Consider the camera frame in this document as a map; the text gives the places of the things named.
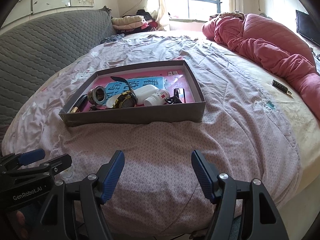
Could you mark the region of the person's hand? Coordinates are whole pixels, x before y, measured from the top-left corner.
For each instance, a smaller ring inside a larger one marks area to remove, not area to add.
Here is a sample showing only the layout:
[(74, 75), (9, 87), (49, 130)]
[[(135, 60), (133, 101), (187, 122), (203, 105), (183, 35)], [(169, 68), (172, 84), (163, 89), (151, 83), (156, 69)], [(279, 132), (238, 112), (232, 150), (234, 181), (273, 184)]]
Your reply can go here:
[(17, 233), (21, 234), (23, 232), (26, 232), (25, 216), (21, 211), (13, 211), (9, 214), (9, 217), (12, 227)]

